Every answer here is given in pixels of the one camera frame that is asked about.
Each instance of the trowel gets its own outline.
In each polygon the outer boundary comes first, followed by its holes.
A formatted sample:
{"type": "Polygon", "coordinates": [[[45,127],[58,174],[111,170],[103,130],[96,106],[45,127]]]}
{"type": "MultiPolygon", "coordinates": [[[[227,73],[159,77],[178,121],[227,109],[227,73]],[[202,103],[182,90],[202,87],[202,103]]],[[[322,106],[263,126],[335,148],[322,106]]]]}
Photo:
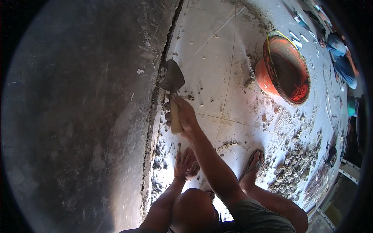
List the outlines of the trowel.
{"type": "MultiPolygon", "coordinates": [[[[178,89],[185,84],[183,73],[181,72],[179,65],[172,59],[166,61],[165,67],[167,72],[165,72],[164,77],[161,77],[159,85],[166,91],[169,91],[170,94],[177,95],[178,89]]],[[[170,113],[172,116],[172,134],[182,133],[183,128],[181,127],[179,121],[179,107],[172,99],[170,99],[170,113]]]]}

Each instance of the trowel blade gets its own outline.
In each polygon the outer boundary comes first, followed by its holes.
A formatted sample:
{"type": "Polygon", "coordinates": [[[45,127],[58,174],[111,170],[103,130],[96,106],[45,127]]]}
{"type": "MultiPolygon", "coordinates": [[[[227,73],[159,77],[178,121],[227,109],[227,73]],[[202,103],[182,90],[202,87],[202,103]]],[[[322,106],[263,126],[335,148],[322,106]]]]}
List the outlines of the trowel blade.
{"type": "Polygon", "coordinates": [[[184,84],[184,76],[179,65],[172,59],[166,61],[167,73],[160,81],[160,86],[171,93],[176,93],[184,84]]]}

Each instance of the person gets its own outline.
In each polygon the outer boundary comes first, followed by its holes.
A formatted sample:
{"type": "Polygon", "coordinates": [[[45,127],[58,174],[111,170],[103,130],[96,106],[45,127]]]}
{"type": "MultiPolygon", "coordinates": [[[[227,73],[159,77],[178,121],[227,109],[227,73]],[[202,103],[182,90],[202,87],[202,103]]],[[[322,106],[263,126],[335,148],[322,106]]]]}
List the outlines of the person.
{"type": "MultiPolygon", "coordinates": [[[[198,125],[193,107],[177,95],[168,98],[178,105],[179,121],[191,148],[177,154],[171,185],[153,203],[138,229],[121,233],[222,233],[271,232],[304,233],[308,228],[306,213],[292,201],[255,185],[255,179],[264,165],[264,154],[256,150],[240,181],[221,159],[198,125]],[[191,188],[181,194],[186,181],[200,169],[212,191],[222,200],[234,221],[219,221],[210,195],[191,188]]],[[[166,124],[172,117],[166,113],[166,124]]]]}
{"type": "Polygon", "coordinates": [[[358,70],[352,61],[351,53],[346,48],[342,39],[337,35],[330,33],[327,37],[327,42],[319,40],[320,46],[327,48],[333,54],[335,62],[333,62],[334,70],[341,76],[351,89],[356,89],[359,75],[358,70]]]}

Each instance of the orange bucket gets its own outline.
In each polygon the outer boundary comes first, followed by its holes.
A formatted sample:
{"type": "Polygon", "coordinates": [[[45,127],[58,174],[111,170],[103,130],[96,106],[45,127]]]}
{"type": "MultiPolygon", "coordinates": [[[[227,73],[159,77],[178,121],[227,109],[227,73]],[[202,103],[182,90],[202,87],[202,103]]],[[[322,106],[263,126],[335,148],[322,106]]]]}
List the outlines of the orange bucket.
{"type": "Polygon", "coordinates": [[[310,94],[311,79],[305,58],[287,39],[269,36],[263,58],[255,66],[255,79],[268,95],[281,96],[292,106],[302,105],[310,94]]]}

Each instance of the wooden trowel handle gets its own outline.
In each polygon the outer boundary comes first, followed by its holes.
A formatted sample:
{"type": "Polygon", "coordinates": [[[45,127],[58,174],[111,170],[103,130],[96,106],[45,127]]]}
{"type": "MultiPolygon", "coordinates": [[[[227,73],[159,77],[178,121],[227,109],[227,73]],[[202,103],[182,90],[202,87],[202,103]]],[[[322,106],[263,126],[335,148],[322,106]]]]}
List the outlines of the wooden trowel handle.
{"type": "Polygon", "coordinates": [[[170,113],[172,116],[172,121],[171,121],[172,134],[182,133],[183,128],[181,127],[181,124],[179,121],[179,106],[173,101],[173,99],[170,99],[170,113]]]}

